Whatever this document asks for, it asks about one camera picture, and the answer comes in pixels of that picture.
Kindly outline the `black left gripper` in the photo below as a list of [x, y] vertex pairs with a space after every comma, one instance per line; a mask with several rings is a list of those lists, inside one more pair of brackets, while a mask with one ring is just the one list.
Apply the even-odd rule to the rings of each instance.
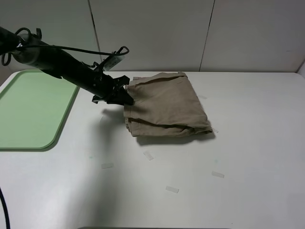
[[107, 104], [133, 105], [134, 99], [124, 89], [130, 83], [130, 78], [123, 75], [111, 78], [103, 72], [83, 70], [83, 89], [93, 94], [92, 102], [106, 102]]

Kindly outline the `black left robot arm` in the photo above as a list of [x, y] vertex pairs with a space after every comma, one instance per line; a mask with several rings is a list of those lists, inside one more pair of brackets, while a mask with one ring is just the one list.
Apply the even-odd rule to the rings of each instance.
[[[69, 51], [105, 55], [101, 63], [92, 65], [78, 61]], [[92, 102], [107, 104], [133, 105], [134, 99], [125, 90], [130, 83], [127, 76], [112, 78], [104, 73], [108, 67], [116, 65], [120, 58], [129, 53], [126, 46], [111, 53], [95, 52], [65, 46], [49, 45], [42, 41], [39, 28], [31, 33], [28, 28], [10, 32], [0, 29], [1, 64], [7, 66], [12, 58], [17, 62], [35, 67], [44, 73], [68, 82], [93, 94]]]

